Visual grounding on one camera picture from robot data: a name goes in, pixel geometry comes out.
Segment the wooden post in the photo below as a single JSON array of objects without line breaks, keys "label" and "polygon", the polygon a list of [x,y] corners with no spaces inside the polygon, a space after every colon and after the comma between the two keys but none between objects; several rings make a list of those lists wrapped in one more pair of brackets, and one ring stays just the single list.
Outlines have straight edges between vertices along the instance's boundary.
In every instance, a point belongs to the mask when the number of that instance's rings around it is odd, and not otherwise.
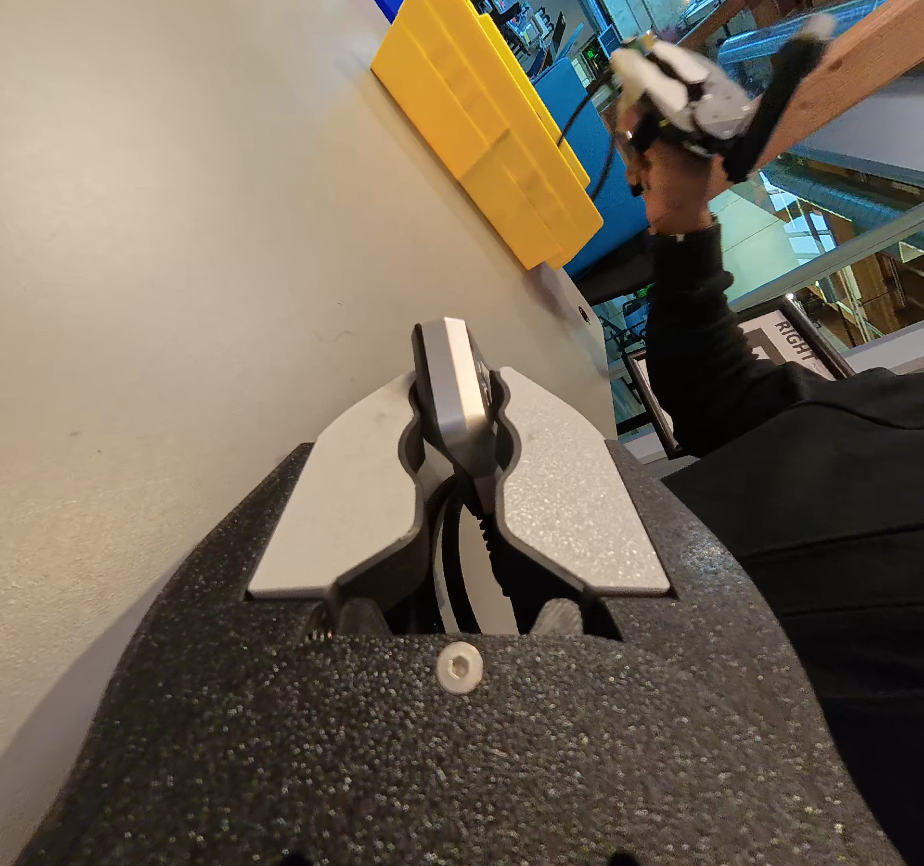
[{"label": "wooden post", "polygon": [[797,89],[755,167],[775,159],[923,61],[923,0],[887,0],[834,39]]}]

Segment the yellow plastic bin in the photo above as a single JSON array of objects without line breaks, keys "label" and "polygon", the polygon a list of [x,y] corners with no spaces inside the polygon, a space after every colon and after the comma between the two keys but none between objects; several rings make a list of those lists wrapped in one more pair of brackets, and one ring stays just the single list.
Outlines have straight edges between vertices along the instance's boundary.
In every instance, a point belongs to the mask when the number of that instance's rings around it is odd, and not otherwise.
[{"label": "yellow plastic bin", "polygon": [[404,0],[371,69],[525,269],[563,267],[601,229],[590,177],[470,0]]}]

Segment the silver hub with black cable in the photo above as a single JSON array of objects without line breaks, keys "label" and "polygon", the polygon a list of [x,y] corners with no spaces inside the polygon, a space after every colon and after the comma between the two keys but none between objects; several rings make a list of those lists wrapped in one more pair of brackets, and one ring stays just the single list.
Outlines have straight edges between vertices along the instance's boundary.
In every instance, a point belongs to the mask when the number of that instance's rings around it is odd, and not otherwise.
[{"label": "silver hub with black cable", "polygon": [[428,504],[436,620],[447,633],[520,634],[512,607],[505,619],[497,618],[498,606],[491,607],[488,624],[479,623],[463,568],[464,512],[479,525],[487,558],[501,555],[493,519],[500,468],[491,368],[461,318],[417,324],[412,349],[412,398],[422,417],[423,437],[451,468]]}]

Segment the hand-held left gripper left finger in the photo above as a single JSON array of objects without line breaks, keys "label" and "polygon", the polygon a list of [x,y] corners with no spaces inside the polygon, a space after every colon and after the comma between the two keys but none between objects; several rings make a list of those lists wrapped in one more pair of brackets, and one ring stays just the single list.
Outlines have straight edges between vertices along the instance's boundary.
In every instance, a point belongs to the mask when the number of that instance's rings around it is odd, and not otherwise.
[{"label": "hand-held left gripper left finger", "polygon": [[429,560],[413,372],[337,417],[310,450],[255,572],[254,599],[402,601]]}]

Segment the blue box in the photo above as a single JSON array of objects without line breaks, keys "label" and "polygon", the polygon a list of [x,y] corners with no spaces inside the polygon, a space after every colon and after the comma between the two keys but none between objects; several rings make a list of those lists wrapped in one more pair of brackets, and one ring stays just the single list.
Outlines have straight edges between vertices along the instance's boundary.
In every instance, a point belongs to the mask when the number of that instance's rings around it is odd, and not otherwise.
[{"label": "blue box", "polygon": [[[561,127],[565,126],[579,102],[586,96],[586,88],[570,60],[554,63],[538,77],[535,87],[553,120]],[[588,174],[590,182],[586,192],[592,194],[603,174],[610,132],[591,102],[580,111],[565,141]],[[573,280],[583,277],[593,265],[644,231],[648,225],[643,199],[631,193],[626,164],[619,153],[614,155],[606,181],[594,198],[594,204],[603,219],[603,225],[565,265],[565,271]]]}]

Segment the person's right hand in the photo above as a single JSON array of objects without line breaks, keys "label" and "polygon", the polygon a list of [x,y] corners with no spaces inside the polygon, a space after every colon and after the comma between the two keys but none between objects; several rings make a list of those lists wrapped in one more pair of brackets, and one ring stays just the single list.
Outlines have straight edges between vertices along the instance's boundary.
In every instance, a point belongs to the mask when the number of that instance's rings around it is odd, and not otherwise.
[{"label": "person's right hand", "polygon": [[652,235],[686,237],[712,227],[710,177],[709,158],[664,140],[634,153],[627,164],[628,182],[641,193]]}]

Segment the person's right forearm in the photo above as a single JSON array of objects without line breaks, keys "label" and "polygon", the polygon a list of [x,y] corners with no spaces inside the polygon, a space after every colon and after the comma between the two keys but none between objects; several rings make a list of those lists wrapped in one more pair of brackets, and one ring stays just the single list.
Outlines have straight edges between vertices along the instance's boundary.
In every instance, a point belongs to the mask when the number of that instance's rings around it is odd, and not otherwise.
[{"label": "person's right forearm", "polygon": [[674,437],[702,458],[810,400],[822,379],[799,364],[759,359],[729,308],[721,227],[652,238],[654,281],[646,330],[653,393]]}]

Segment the person's torso black clothing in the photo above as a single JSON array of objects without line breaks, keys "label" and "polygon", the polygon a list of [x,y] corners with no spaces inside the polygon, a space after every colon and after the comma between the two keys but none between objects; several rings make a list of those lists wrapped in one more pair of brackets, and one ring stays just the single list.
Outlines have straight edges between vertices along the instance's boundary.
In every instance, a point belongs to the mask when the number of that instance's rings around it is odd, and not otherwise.
[{"label": "person's torso black clothing", "polygon": [[755,583],[872,813],[922,864],[922,375],[650,369],[697,459],[668,486]]}]

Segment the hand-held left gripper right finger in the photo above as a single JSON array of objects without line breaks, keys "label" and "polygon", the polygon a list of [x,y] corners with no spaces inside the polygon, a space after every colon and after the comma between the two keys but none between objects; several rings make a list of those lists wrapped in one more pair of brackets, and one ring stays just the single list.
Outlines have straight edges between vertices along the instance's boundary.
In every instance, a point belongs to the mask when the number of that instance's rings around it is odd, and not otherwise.
[{"label": "hand-held left gripper right finger", "polygon": [[666,595],[668,576],[600,430],[512,367],[494,383],[503,540],[581,595]]}]

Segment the black framed sign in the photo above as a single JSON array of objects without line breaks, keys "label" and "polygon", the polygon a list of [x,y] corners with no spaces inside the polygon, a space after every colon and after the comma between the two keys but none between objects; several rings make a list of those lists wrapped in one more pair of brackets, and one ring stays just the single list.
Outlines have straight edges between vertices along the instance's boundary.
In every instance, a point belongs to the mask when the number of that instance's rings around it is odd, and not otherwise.
[{"label": "black framed sign", "polygon": [[737,323],[759,360],[798,364],[826,380],[856,375],[844,356],[786,296],[746,308],[737,314]]},{"label": "black framed sign", "polygon": [[676,441],[673,418],[664,410],[653,392],[647,351],[627,352],[622,358],[666,458],[677,459],[686,456],[687,453]]}]

